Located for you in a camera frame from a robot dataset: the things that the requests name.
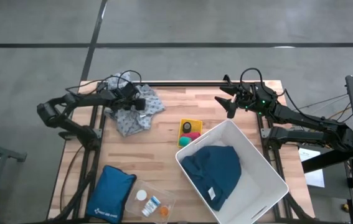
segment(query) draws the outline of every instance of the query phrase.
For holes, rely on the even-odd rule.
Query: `white plastic bin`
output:
[[[181,166],[204,146],[233,146],[240,158],[241,177],[219,212],[212,210]],[[248,224],[257,221],[288,192],[285,181],[231,120],[223,121],[176,153],[184,175],[221,224]]]

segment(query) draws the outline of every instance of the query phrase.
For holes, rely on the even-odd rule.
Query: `clothing tag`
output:
[[[208,194],[209,194],[209,197],[211,197],[211,200],[213,200],[215,198],[215,192],[214,192],[214,188],[211,187],[209,190],[208,190]]]

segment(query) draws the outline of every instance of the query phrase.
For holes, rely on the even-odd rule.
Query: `yellow tray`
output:
[[[190,122],[191,132],[198,132],[198,133],[202,134],[202,121],[194,120],[194,119],[181,119],[181,125],[179,125],[179,135],[177,138],[177,146],[178,147],[183,147],[183,146],[179,145],[179,140],[181,138],[181,135],[183,134],[183,124],[185,122]]]

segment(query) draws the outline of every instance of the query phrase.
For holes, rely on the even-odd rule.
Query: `gray concrete floor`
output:
[[[89,43],[99,6],[100,0],[0,0],[0,43]],[[112,0],[98,42],[353,42],[353,1]],[[7,163],[0,222],[45,218],[64,142],[60,130],[44,126],[36,105],[79,82],[87,52],[0,49],[0,145],[28,152],[25,163]],[[144,80],[219,80],[226,73],[237,79],[247,67],[281,80],[303,106],[346,92],[353,48],[96,49],[88,80],[126,69]],[[314,114],[330,116],[347,103]],[[338,199],[312,198],[318,218],[347,218]]]

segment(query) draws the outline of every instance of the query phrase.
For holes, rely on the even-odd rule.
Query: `crumpled cloth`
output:
[[[125,73],[122,78],[130,80],[130,73]],[[110,78],[107,80],[108,88],[113,90],[116,89],[118,78]],[[126,81],[120,80],[119,87],[123,88],[126,85]],[[143,130],[149,130],[151,128],[151,119],[154,114],[165,110],[165,106],[158,98],[156,92],[149,85],[137,85],[136,88],[139,90],[137,95],[138,98],[144,98],[146,100],[146,107],[144,110],[138,111],[135,106],[132,106],[130,110],[120,109],[116,112],[110,108],[105,108],[105,115],[116,121],[117,130],[122,136],[126,137],[131,134],[136,134]]]

